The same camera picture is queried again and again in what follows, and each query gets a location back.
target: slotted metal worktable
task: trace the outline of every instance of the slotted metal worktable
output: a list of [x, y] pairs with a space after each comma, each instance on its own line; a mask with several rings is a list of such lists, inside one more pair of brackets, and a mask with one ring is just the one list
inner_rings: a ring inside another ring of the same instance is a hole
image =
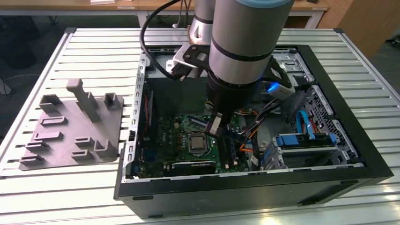
[[[62, 99], [69, 78], [81, 78], [96, 97], [124, 96], [120, 140], [132, 112], [140, 57], [138, 29], [77, 29], [65, 33], [0, 146], [0, 224], [128, 224], [142, 220], [114, 201], [118, 162], [102, 165], [20, 171], [16, 160], [30, 139], [44, 94]], [[181, 29], [148, 29], [149, 44], [184, 44]], [[170, 224], [362, 224], [400, 222], [400, 98], [354, 45], [333, 30], [284, 30], [278, 44], [309, 45], [377, 147], [394, 177], [362, 187], [329, 203], [148, 220]]]

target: motherboard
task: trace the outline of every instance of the motherboard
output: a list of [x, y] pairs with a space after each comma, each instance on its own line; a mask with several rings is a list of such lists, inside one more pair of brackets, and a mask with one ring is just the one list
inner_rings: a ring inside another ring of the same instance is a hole
[[[248, 171], [246, 155], [238, 151], [237, 164], [229, 168], [220, 165], [217, 140], [204, 134], [204, 127], [193, 123], [190, 118], [208, 121], [210, 116], [158, 118], [156, 145], [142, 151], [145, 163], [140, 170], [144, 178], [192, 175], [190, 168], [208, 174]], [[234, 132], [241, 130], [238, 115], [232, 117], [229, 129]]]

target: open pc tower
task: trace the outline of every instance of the open pc tower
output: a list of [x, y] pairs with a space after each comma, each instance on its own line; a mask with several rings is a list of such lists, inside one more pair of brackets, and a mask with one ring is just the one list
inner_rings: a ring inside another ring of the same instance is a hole
[[[165, 67], [178, 48], [152, 47]], [[296, 92], [262, 122], [258, 143], [246, 143], [257, 157], [232, 144], [226, 168], [218, 145], [190, 123], [209, 117], [205, 75], [170, 81], [141, 54], [114, 188], [114, 199], [140, 218], [320, 204], [393, 175], [310, 48], [277, 46], [273, 58]], [[266, 89], [260, 86], [249, 108], [268, 101]], [[296, 129], [300, 111], [316, 125], [317, 143]], [[240, 131], [246, 121], [238, 113], [229, 129]]]

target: blue light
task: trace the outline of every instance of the blue light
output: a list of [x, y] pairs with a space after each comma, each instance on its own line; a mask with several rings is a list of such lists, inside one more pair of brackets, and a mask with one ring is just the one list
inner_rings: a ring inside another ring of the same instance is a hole
[[269, 88], [268, 88], [268, 90], [266, 90], [266, 93], [274, 91], [278, 87], [280, 87], [280, 83], [272, 82], [272, 83], [270, 83], [270, 86], [269, 86]]

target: sticker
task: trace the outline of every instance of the sticker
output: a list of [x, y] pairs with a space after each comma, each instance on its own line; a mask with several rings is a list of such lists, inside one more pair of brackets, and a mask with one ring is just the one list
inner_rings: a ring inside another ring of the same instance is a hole
[[250, 161], [254, 165], [258, 165], [258, 160], [257, 158], [254, 157], [254, 155], [250, 156]]
[[117, 9], [134, 9], [133, 6], [117, 6]]
[[272, 69], [272, 68], [270, 68], [270, 71], [272, 71], [273, 75], [274, 75], [278, 79], [281, 79], [280, 73], [278, 73], [274, 69]]

